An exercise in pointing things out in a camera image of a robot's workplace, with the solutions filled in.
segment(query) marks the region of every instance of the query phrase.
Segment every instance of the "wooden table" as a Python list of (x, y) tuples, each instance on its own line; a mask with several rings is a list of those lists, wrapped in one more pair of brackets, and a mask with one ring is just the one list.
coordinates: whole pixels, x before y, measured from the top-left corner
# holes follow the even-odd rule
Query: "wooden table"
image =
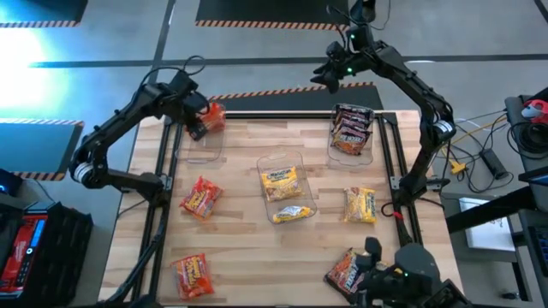
[[(397, 111), (397, 117), (411, 167), (420, 148), (419, 114)], [(390, 201), (378, 134), (374, 134), (373, 163), (365, 171), (339, 171), (326, 167), (328, 127), (327, 120), (228, 120), (220, 168), (179, 162), (158, 288), (161, 304), (182, 304), (170, 263), (200, 252), (205, 253), (210, 266), (215, 294), (196, 299), (192, 305), (346, 305), (322, 278), (348, 248), (363, 249), (365, 238), (375, 236), (383, 245), (383, 260), (393, 261), (399, 248), (393, 217), (383, 217), (379, 212), (375, 224), (342, 222), (345, 187), (375, 189), (378, 210)], [(130, 172), (154, 170), (162, 128), (162, 122), (153, 119), (141, 123)], [(276, 151), (302, 154), (319, 210), (315, 216), (283, 225), (268, 221), (256, 162)], [(178, 206), (199, 175), (224, 189), (205, 223)], [(435, 194), (427, 197), (438, 200)], [(122, 209), (139, 200), (135, 195), (125, 196)], [(436, 258), (442, 279), (450, 278), (462, 290), (442, 209), (426, 202), (416, 205), (425, 247)], [(101, 299), (108, 298), (134, 267), (145, 216), (146, 207), (142, 206), (118, 220)], [(143, 290), (147, 290), (151, 267)]]

